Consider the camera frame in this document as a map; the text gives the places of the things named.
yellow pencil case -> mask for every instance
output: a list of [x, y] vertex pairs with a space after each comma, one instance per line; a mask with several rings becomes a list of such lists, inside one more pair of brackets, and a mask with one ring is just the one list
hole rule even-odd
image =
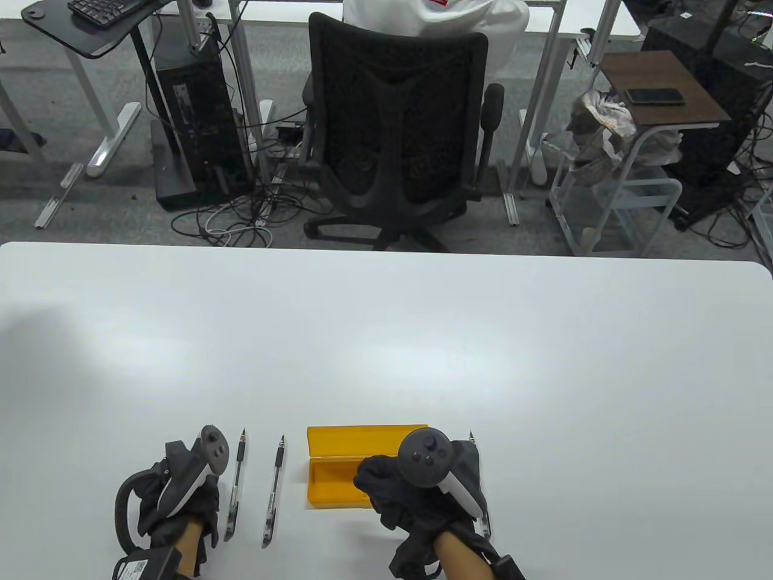
[[313, 507], [370, 507], [368, 496], [354, 487], [363, 459], [397, 457], [409, 433], [427, 425], [309, 427], [308, 502]]

vr controller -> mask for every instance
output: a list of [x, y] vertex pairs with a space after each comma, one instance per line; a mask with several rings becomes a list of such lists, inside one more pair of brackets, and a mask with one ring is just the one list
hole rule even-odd
[[476, 520], [487, 511], [480, 488], [479, 459], [474, 443], [450, 441], [433, 428], [410, 433], [397, 454], [400, 471], [408, 483], [422, 488], [439, 487]]
[[182, 441], [166, 444], [166, 457], [150, 469], [135, 473], [121, 484], [115, 497], [115, 534], [127, 555], [140, 550], [129, 534], [127, 522], [131, 492], [144, 485], [148, 478], [166, 481], [155, 511], [138, 526], [144, 536], [153, 526], [172, 517], [186, 505], [191, 495], [206, 481], [207, 476], [221, 476], [228, 466], [229, 448], [223, 433], [214, 425], [205, 426], [188, 450]]

chair armrest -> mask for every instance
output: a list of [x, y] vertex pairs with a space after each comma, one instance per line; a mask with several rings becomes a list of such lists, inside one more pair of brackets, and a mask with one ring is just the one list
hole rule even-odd
[[314, 110], [314, 84], [312, 83], [311, 74], [308, 75], [306, 85], [303, 87], [303, 104], [306, 105], [306, 122], [303, 126], [301, 151], [298, 153], [298, 168], [312, 178], [316, 178], [319, 167], [312, 161], [316, 118]]
[[314, 82], [311, 74], [308, 75], [306, 85], [303, 87], [303, 104], [309, 109], [314, 107]]
[[502, 109], [505, 107], [505, 88], [492, 83], [486, 88], [481, 107], [481, 129], [493, 133], [502, 122]]
[[475, 182], [480, 185], [486, 168], [489, 166], [491, 144], [494, 131], [502, 122], [502, 109], [505, 106], [505, 88], [501, 84], [492, 83], [486, 88], [481, 107], [481, 129], [483, 129], [483, 145], [481, 158], [478, 162], [478, 177]]

ballpoint pen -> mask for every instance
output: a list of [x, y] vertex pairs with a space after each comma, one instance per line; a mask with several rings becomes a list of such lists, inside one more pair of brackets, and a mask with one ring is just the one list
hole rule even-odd
[[266, 510], [266, 527], [263, 528], [263, 548], [267, 547], [274, 539], [274, 525], [277, 523], [277, 489], [279, 476], [284, 462], [284, 435], [279, 441], [277, 459], [274, 462], [274, 485], [271, 486], [271, 495], [268, 497], [268, 509]]
[[[478, 444], [475, 443], [475, 437], [472, 435], [472, 431], [470, 431], [470, 443], [472, 443], [475, 447], [478, 447]], [[491, 520], [489, 519], [488, 507], [486, 508], [486, 511], [481, 518], [481, 532], [483, 532], [483, 537], [486, 540], [491, 537]]]
[[244, 460], [244, 448], [247, 447], [247, 430], [242, 429], [242, 436], [239, 437], [239, 449], [237, 451], [237, 473], [233, 477], [233, 488], [231, 488], [231, 501], [228, 505], [228, 524], [226, 525], [226, 541], [233, 537], [233, 532], [237, 529], [237, 515], [239, 514], [239, 476], [241, 475], [241, 464]]

keyboard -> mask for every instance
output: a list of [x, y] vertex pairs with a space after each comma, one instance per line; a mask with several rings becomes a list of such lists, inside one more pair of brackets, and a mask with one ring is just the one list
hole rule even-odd
[[100, 28], [109, 28], [153, 0], [70, 0], [67, 6]]

